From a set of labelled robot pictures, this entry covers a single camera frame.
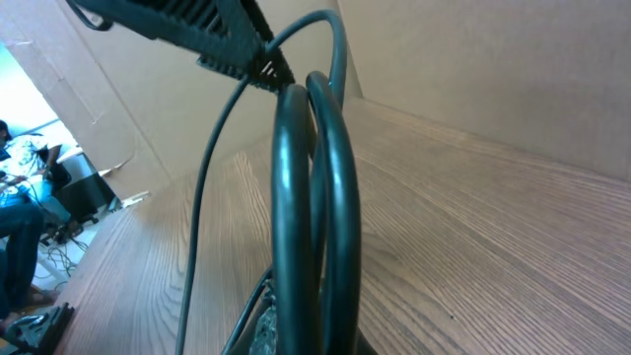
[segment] wooden table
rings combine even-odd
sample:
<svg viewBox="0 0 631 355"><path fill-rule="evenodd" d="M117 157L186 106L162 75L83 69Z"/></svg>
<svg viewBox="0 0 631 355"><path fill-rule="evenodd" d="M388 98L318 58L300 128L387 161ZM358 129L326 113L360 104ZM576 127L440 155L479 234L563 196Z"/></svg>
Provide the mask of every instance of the wooden table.
<svg viewBox="0 0 631 355"><path fill-rule="evenodd" d="M383 354L630 354L631 187L361 100L360 326ZM193 179L110 216L64 354L173 354ZM269 141L213 163L186 350L218 354L270 263Z"/></svg>

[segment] person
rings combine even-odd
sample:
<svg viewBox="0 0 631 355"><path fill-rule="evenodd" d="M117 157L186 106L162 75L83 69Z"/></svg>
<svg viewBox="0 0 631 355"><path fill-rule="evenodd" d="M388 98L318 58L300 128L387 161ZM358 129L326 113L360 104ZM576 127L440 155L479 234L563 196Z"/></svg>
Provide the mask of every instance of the person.
<svg viewBox="0 0 631 355"><path fill-rule="evenodd" d="M32 203L0 208L0 237L9 236L0 250L0 335L21 316L24 307L53 304L58 293L30 293L37 263L43 213Z"/></svg>
<svg viewBox="0 0 631 355"><path fill-rule="evenodd" d="M63 223L71 237L82 232L82 227L72 219L64 206L52 196L53 185L46 177L59 157L58 144L49 144L42 136L22 135L13 138L7 123L0 120L0 148L4 160L0 171L6 174L0 180L4 192L0 197L0 207L32 202L50 213L57 224ZM48 158L41 159L37 152L48 148Z"/></svg>

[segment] shirt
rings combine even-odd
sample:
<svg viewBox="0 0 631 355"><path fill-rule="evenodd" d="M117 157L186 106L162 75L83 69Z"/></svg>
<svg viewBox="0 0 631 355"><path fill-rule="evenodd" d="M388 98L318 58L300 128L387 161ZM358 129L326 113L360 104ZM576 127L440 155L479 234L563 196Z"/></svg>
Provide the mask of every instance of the shirt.
<svg viewBox="0 0 631 355"><path fill-rule="evenodd" d="M4 180L0 182L0 186L6 185L7 181L19 176L29 179L15 186L9 186L4 193L18 193L20 185L30 187L31 183L42 181L43 176L35 175L35 173L45 168L46 162L39 157L37 152L48 146L49 142L45 137L30 134L15 137L5 144L4 150L11 158L0 162L0 171L7 173Z"/></svg>

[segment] blue jeans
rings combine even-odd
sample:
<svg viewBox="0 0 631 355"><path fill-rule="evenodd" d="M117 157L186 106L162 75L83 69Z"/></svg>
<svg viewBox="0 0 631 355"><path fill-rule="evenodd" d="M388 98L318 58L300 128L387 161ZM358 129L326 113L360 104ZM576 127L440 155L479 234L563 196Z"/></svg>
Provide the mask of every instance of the blue jeans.
<svg viewBox="0 0 631 355"><path fill-rule="evenodd" d="M22 184L18 186L18 191L19 193L3 196L0 199L0 207L14 206L30 201L52 214L53 219L59 220L55 222L68 223L70 221L70 213L52 195L52 182L44 180L26 186Z"/></svg>
<svg viewBox="0 0 631 355"><path fill-rule="evenodd" d="M0 208L0 238L9 236L7 249L0 250L0 319L24 306L42 229L43 215L34 204Z"/></svg>

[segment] black electronic device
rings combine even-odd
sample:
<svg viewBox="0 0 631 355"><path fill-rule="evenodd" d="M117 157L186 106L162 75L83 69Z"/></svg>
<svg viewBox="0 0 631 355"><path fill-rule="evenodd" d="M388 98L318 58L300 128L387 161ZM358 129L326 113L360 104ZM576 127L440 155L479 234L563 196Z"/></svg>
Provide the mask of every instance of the black electronic device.
<svg viewBox="0 0 631 355"><path fill-rule="evenodd" d="M212 152L237 99L247 85L255 85L278 94L272 143L273 261L222 353L376 354L357 326L361 212L355 163L342 117L347 44L337 14L313 12L274 36L253 0L67 1L93 30L107 31L114 23L121 24L147 38L195 51L203 67L240 80L209 138L199 170L175 353L182 354L185 345L201 198ZM103 20L91 22L79 6ZM294 84L279 47L318 21L332 27L331 69L328 77L311 73L303 87Z"/></svg>

